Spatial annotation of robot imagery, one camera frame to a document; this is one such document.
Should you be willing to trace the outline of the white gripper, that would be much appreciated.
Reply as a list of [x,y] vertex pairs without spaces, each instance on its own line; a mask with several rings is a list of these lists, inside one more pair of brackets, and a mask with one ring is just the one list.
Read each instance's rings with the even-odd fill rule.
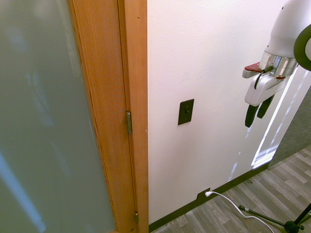
[[257,117],[262,119],[273,100],[273,95],[286,86],[286,79],[279,80],[274,76],[265,75],[260,77],[255,89],[256,80],[256,77],[252,80],[245,96],[245,102],[249,104],[245,117],[245,126],[248,128],[254,122],[258,105],[262,103],[257,113]]

